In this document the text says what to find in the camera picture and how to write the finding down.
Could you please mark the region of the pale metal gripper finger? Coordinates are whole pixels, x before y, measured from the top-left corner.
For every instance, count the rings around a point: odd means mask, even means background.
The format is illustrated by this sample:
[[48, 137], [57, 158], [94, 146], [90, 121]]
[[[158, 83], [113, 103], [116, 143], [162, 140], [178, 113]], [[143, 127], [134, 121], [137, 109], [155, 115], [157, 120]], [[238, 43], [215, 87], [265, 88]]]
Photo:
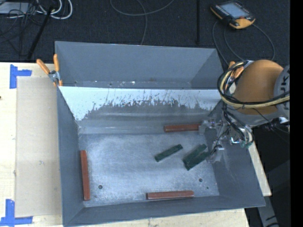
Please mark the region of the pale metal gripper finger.
[[223, 156], [224, 147], [222, 145], [216, 145], [210, 152], [210, 156], [208, 158], [208, 162], [215, 163], [219, 162]]
[[205, 134], [206, 129], [216, 129], [216, 121], [214, 118], [204, 119], [198, 126], [199, 134]]

